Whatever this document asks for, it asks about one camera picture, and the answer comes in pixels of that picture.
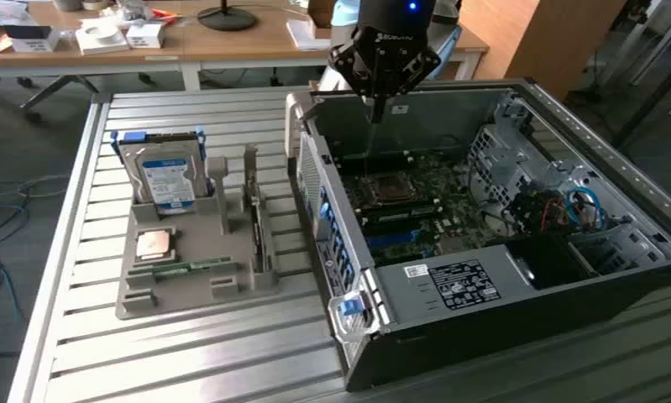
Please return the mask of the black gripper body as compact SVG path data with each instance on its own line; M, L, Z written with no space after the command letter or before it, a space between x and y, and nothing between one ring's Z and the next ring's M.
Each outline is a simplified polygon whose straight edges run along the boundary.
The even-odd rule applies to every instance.
M417 52L428 44L432 1L362 1L353 41L369 70L376 94L376 58L381 50L406 48Z

